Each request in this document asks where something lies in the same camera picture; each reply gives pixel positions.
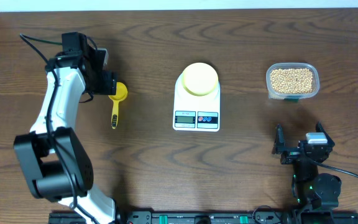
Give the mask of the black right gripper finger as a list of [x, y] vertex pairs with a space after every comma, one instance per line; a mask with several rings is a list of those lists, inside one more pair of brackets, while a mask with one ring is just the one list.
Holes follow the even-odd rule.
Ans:
[[285, 150], [285, 139], [283, 135], [283, 129], [280, 124], [276, 125], [276, 137], [273, 144], [272, 153], [273, 154], [282, 154]]
[[335, 142], [332, 140], [329, 134], [324, 130], [323, 125], [321, 124], [320, 121], [316, 123], [315, 130], [317, 133], [323, 133], [325, 135], [328, 145], [335, 146]]

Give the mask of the yellow measuring scoop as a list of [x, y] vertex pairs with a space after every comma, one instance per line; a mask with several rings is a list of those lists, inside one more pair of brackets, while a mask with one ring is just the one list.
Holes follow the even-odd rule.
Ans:
[[128, 89], [122, 82], [117, 82], [116, 85], [116, 94], [109, 95], [109, 98], [112, 100], [112, 115], [111, 115], [111, 127], [113, 129], [117, 128], [119, 121], [119, 103], [124, 101], [128, 95]]

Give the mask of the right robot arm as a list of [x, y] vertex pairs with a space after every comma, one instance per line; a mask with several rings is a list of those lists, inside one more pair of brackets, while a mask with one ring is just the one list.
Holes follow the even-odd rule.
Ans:
[[339, 206], [341, 179], [320, 173], [320, 166], [332, 152], [334, 141], [316, 124], [316, 131], [295, 147], [287, 146], [281, 125], [277, 125], [273, 153], [281, 155], [283, 165], [293, 166], [291, 190], [298, 206], [283, 214], [283, 223], [335, 223], [333, 209]]

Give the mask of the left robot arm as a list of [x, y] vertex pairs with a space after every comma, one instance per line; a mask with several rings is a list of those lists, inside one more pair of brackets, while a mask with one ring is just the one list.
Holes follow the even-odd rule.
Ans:
[[86, 223], [126, 223], [114, 199], [94, 184], [93, 166], [75, 134], [85, 93], [115, 95], [117, 80], [105, 70], [108, 51], [79, 32], [62, 34], [62, 51], [45, 61], [47, 91], [28, 134], [14, 150], [31, 194], [75, 211]]

